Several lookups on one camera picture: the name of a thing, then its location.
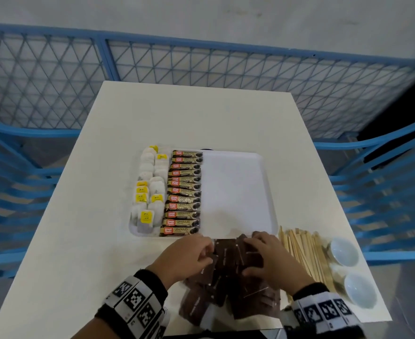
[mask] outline floor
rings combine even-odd
[[[62,152],[70,150],[70,143],[60,147],[59,154],[54,157],[61,159]],[[51,163],[48,151],[37,143],[27,143],[26,149],[40,157],[42,165]],[[331,173],[347,158],[343,153],[319,153],[325,169]],[[386,265],[371,268],[374,279],[390,310],[393,321],[369,323],[363,325],[368,338],[375,339],[415,339],[415,263]],[[12,284],[12,279],[0,279],[0,307]],[[276,336],[268,333],[269,339]]]

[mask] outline white bowl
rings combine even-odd
[[[334,238],[328,244],[330,258],[343,266],[355,266],[358,264],[359,254],[357,248],[347,239]]]
[[[360,275],[355,273],[346,275],[344,289],[350,301],[361,308],[374,308],[377,303],[374,286]]]

